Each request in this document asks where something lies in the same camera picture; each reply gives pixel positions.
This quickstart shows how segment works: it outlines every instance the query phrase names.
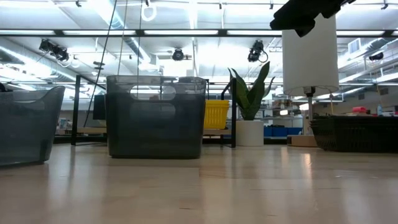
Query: gray mesh bin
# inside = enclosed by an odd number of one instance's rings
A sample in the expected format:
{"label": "gray mesh bin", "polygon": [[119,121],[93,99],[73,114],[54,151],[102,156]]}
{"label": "gray mesh bin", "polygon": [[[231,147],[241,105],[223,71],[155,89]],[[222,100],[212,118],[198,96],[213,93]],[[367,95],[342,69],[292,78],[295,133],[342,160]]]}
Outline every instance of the gray mesh bin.
{"label": "gray mesh bin", "polygon": [[109,76],[106,84],[106,125],[112,157],[200,157],[204,79]]}
{"label": "gray mesh bin", "polygon": [[49,159],[64,91],[0,93],[0,166]]}

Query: red object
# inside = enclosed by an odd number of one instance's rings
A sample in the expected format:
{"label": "red object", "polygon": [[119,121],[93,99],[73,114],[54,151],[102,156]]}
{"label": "red object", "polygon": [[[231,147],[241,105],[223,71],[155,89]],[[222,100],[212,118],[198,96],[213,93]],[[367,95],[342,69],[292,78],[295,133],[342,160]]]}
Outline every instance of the red object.
{"label": "red object", "polygon": [[366,113],[366,108],[363,106],[354,107],[353,113]]}

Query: snake plant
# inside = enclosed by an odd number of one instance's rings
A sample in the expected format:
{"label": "snake plant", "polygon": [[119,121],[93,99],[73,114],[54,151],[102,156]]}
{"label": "snake plant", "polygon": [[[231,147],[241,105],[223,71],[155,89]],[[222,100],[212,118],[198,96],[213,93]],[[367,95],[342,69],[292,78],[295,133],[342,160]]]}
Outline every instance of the snake plant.
{"label": "snake plant", "polygon": [[260,110],[261,100],[269,94],[275,78],[272,78],[269,86],[265,88],[264,81],[269,73],[269,62],[261,67],[259,76],[254,81],[252,88],[246,86],[246,82],[238,75],[235,69],[228,68],[228,70],[230,77],[233,78],[232,70],[236,78],[236,102],[241,110],[242,117],[245,121],[252,121]]}

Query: blue bin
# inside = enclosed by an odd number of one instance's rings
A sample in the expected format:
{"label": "blue bin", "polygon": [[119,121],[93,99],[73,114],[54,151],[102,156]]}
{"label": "blue bin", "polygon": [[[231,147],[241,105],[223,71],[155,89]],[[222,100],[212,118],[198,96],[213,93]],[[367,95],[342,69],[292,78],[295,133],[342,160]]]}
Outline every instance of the blue bin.
{"label": "blue bin", "polygon": [[264,127],[264,137],[272,137],[272,128]]}
{"label": "blue bin", "polygon": [[286,137],[287,136],[287,128],[272,128],[272,136],[273,137]]}
{"label": "blue bin", "polygon": [[298,135],[302,130],[302,128],[287,128],[287,135]]}

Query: dark wicker basket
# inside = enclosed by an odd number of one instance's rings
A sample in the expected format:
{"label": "dark wicker basket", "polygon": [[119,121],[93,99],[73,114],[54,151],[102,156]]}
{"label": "dark wicker basket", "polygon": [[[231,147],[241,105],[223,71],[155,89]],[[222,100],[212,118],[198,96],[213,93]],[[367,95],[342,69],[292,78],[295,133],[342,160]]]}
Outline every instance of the dark wicker basket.
{"label": "dark wicker basket", "polygon": [[336,152],[398,152],[398,118],[331,116],[315,118],[318,147]]}

